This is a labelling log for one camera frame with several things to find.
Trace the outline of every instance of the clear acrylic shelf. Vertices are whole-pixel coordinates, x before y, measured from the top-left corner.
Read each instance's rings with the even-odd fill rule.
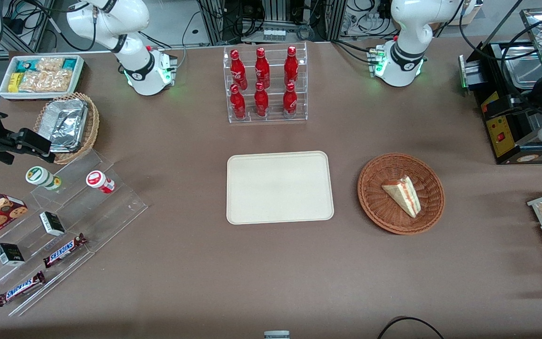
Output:
[[[95,169],[116,183],[111,194],[86,185],[85,177]],[[31,213],[0,236],[0,242],[17,244],[26,260],[17,267],[4,266],[0,262],[0,294],[30,279],[38,271],[43,271],[47,281],[2,307],[2,312],[9,316],[23,314],[148,208],[114,172],[112,163],[93,150],[66,165],[56,175],[62,178],[62,186],[56,191],[42,187],[34,189],[24,200],[32,201]],[[60,217],[65,234],[54,237],[45,232],[39,214],[46,210]],[[88,242],[54,266],[45,268],[43,258],[80,233]]]
[[[296,47],[296,58],[298,60],[298,80],[295,82],[295,92],[298,96],[296,112],[293,118],[284,117],[284,62],[286,61],[288,47]],[[254,103],[254,92],[256,75],[254,65],[256,64],[256,48],[254,45],[240,45],[225,47],[223,51],[223,74],[225,83],[225,96],[227,98],[227,112],[230,123],[233,122],[290,122],[303,121],[308,118],[308,71],[307,71],[307,44],[306,43],[278,43],[265,45],[265,56],[269,61],[271,70],[271,86],[266,90],[269,95],[269,114],[261,118],[256,114]],[[246,101],[246,118],[237,120],[233,114],[230,102],[230,86],[233,83],[231,77],[231,58],[229,53],[232,49],[239,51],[239,58],[246,67],[246,79],[248,88],[241,92]]]

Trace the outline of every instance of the tabletop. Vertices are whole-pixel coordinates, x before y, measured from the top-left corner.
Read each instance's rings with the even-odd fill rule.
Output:
[[[406,88],[331,43],[307,45],[309,119],[280,125],[228,123],[222,48],[190,49],[176,85],[152,97],[127,85],[114,55],[83,54],[95,149],[150,208],[24,315],[0,309],[0,337],[367,339],[399,315],[447,338],[542,337],[542,234],[525,204],[542,196],[542,165],[495,165],[459,85],[464,41],[433,41]],[[2,99],[4,125],[32,127],[43,105]],[[317,150],[330,220],[228,223],[230,157]],[[359,172],[387,152],[418,157],[443,183],[445,213],[424,234],[390,234],[359,206]],[[0,163],[0,193],[28,194],[32,165],[43,161]],[[399,324],[386,338],[431,335]]]

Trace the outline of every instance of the wicker basket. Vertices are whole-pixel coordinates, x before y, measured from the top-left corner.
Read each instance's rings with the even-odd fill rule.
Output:
[[[57,163],[58,165],[66,165],[70,161],[73,161],[73,159],[78,157],[80,154],[90,150],[93,147],[93,144],[95,144],[95,139],[97,138],[97,129],[99,128],[99,113],[97,112],[97,107],[95,107],[93,101],[87,95],[84,95],[82,93],[73,93],[63,95],[62,97],[54,99],[54,101],[70,99],[81,99],[88,103],[88,117],[87,121],[85,122],[85,129],[83,131],[83,136],[81,140],[81,148],[79,148],[79,150],[74,153],[56,153],[56,160],[54,161],[54,163]],[[41,119],[43,118],[43,112],[45,112],[47,105],[43,107],[43,109],[41,110],[41,114],[39,114],[39,116],[37,117],[35,127],[32,129],[35,132],[39,130],[39,126],[41,125]]]
[[[410,217],[382,189],[386,180],[409,176],[422,210]],[[426,232],[443,215],[445,191],[438,176],[428,165],[415,157],[402,153],[387,153],[365,165],[357,184],[359,202],[375,224],[396,234]]]

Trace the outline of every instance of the small black box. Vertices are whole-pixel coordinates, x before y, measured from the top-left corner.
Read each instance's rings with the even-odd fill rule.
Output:
[[[1,263],[8,266],[20,266],[24,264],[24,258],[17,245],[0,242]]]
[[[61,236],[64,234],[64,226],[60,222],[60,218],[52,212],[43,212],[39,214],[41,223],[45,227],[45,232],[53,236]]]

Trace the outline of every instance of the coca-cola bottle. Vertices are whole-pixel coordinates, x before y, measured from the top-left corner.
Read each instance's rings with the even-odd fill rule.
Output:
[[[291,81],[298,80],[298,60],[296,59],[296,47],[288,47],[288,58],[284,64],[284,83],[288,86]]]
[[[265,49],[262,47],[256,48],[254,70],[256,70],[256,81],[262,82],[265,88],[269,88],[271,86],[271,73],[269,71],[269,62],[265,57]]]
[[[294,83],[290,82],[286,85],[286,92],[284,93],[284,117],[288,119],[294,118],[297,100],[298,96],[294,92]]]
[[[239,92],[239,87],[236,84],[230,86],[231,96],[231,108],[234,111],[235,118],[237,120],[244,120],[246,118],[246,102],[244,97]]]
[[[256,103],[256,114],[261,118],[266,117],[269,113],[269,95],[265,92],[265,86],[260,81],[256,83],[254,102]]]
[[[239,52],[237,49],[232,49],[231,56],[231,77],[239,86],[240,90],[246,90],[248,88],[248,81],[246,80],[246,68],[244,63],[239,59]]]

